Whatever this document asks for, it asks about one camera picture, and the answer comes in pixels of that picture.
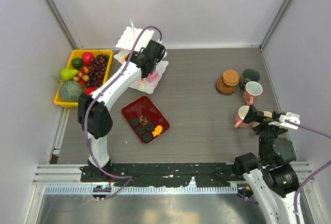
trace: brown round lid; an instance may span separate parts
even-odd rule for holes
[[[224,83],[223,78],[219,78],[216,82],[216,90],[222,95],[229,96],[234,93],[237,89],[237,86],[228,86]]]
[[[226,70],[223,73],[223,80],[229,86],[235,86],[239,83],[239,73],[235,70]]]

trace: white wall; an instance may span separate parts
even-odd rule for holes
[[[283,0],[54,0],[79,46],[113,48],[130,18],[167,46],[260,45]]]
[[[294,0],[265,49],[281,107],[301,123],[331,133],[331,4]],[[316,170],[331,158],[331,140],[305,130],[291,132],[301,160]],[[331,168],[316,177],[325,210],[331,205]]]
[[[0,34],[0,222],[21,224],[61,112],[51,75],[71,47],[44,0],[0,0]]]

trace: green melon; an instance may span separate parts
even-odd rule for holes
[[[58,90],[63,101],[78,101],[78,97],[84,92],[83,87],[75,81],[66,81]]]

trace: red tray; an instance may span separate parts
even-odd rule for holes
[[[152,143],[154,140],[156,140],[158,137],[160,137],[162,134],[164,134],[166,131],[170,128],[170,123],[168,120],[162,115],[160,110],[155,106],[155,104],[149,99],[147,96],[142,96],[138,98],[137,100],[133,101],[132,103],[126,105],[124,108],[122,108],[122,115],[133,130],[133,132],[137,135],[138,139],[143,143],[144,145]],[[143,126],[142,117],[147,116],[147,119],[149,119],[149,122],[152,122],[155,127],[156,126],[162,126],[162,132],[160,135],[157,135],[152,138],[152,140],[148,143],[143,141],[143,136],[136,133],[137,127],[132,127],[130,125],[130,121],[133,118],[140,119],[140,123],[138,126]]]

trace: green pear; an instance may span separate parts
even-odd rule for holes
[[[71,80],[74,76],[78,74],[75,69],[64,68],[61,70],[60,75],[63,81]]]

